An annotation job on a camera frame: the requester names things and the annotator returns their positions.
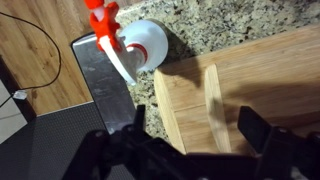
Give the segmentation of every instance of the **wooden cutting board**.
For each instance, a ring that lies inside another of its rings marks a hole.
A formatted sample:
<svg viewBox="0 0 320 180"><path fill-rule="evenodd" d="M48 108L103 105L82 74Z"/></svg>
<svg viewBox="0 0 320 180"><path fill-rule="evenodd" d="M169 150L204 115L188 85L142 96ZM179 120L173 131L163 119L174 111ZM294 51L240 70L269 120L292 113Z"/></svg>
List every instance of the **wooden cutting board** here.
<svg viewBox="0 0 320 180"><path fill-rule="evenodd" d="M214 64L233 153L248 153L236 127L241 105L299 135L320 130L317 24L158 68L155 91L160 114L169 140L181 152L219 152L204 90L205 70Z"/></svg>

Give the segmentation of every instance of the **kitchen counter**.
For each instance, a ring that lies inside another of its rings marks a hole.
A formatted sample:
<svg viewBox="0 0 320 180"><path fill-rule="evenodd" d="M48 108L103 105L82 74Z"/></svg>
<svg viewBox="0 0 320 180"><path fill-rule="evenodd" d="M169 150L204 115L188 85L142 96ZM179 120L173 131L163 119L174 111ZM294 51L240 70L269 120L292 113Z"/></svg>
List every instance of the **kitchen counter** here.
<svg viewBox="0 0 320 180"><path fill-rule="evenodd" d="M159 20L172 32L167 64L319 23L320 1L155 0L120 10L117 21L125 27L148 18ZM138 84L129 90L135 104L147 106L147 132L167 139L158 112L153 71L140 73Z"/></svg>

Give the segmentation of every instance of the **black cable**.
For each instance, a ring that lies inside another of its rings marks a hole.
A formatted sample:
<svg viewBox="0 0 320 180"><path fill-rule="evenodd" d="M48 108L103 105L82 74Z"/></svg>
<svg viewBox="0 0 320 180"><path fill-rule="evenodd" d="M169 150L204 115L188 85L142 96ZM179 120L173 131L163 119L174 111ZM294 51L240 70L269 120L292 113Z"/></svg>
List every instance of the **black cable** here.
<svg viewBox="0 0 320 180"><path fill-rule="evenodd" d="M45 34L49 39L50 41L52 42L52 44L55 46L55 48L57 49L58 51L58 58L59 58L59 68L58 68L58 72L56 74L56 76L47 84L44 84L44 85L39 85L39 86L30 86L30 87L26 87L26 88L21 88L20 90L29 90L29 89L38 89L38 88L43 88L43 87L47 87L47 86L50 86L51 84L53 84L60 76L60 73L61 73L61 66L62 66L62 58L61 58L61 52L60 52L60 49L58 47L58 45L56 44L56 42L52 39L52 37L46 32L44 31L42 28L40 28L39 26L33 24L32 22L29 22L27 20L24 20L24 19L21 19L21 18L18 18L18 17L15 17L15 16L11 16L9 14L6 14L6 13L3 13L3 12L0 12L1 15L3 16L6 16L6 17L10 17L10 18L13 18L15 20L19 20L19 21L22 21L24 23L27 23L35 28L37 28L38 30L40 30L43 34ZM0 108L9 101L10 98L13 97L14 94L12 94L8 99L6 99L0 106Z"/></svg>

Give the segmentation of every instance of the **red object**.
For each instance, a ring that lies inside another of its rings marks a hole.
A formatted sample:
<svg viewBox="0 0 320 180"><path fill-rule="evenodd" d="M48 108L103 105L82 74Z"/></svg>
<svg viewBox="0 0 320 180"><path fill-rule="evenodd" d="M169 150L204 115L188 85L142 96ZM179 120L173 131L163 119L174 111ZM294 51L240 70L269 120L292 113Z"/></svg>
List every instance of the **red object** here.
<svg viewBox="0 0 320 180"><path fill-rule="evenodd" d="M84 2L90 10L104 5L104 0L84 0Z"/></svg>
<svg viewBox="0 0 320 180"><path fill-rule="evenodd" d="M142 51L143 56L144 56L144 63L147 62L148 52L147 52L146 48L144 48L141 44L133 43L133 44L129 44L129 45L127 46L127 48L128 48L128 47L135 47L135 48L140 49L140 51Z"/></svg>
<svg viewBox="0 0 320 180"><path fill-rule="evenodd" d="M116 38L116 32L120 28L120 24L115 20L118 11L119 5L116 2L112 2L104 8L104 17L100 22L98 21L94 13L90 14L90 25L96 33L96 36L98 38L97 46L101 51L103 51L103 49L99 44L99 41L103 36L108 36L112 47L118 51L121 51L121 46Z"/></svg>

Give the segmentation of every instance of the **stainless steel surface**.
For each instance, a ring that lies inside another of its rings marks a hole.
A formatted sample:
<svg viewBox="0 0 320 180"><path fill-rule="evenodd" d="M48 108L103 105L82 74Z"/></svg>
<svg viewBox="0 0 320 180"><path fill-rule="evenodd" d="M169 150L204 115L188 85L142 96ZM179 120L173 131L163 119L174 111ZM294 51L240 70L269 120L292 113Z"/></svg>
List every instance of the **stainless steel surface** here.
<svg viewBox="0 0 320 180"><path fill-rule="evenodd" d="M135 107L126 82L97 49L95 35L79 38L71 47L109 133L132 123Z"/></svg>

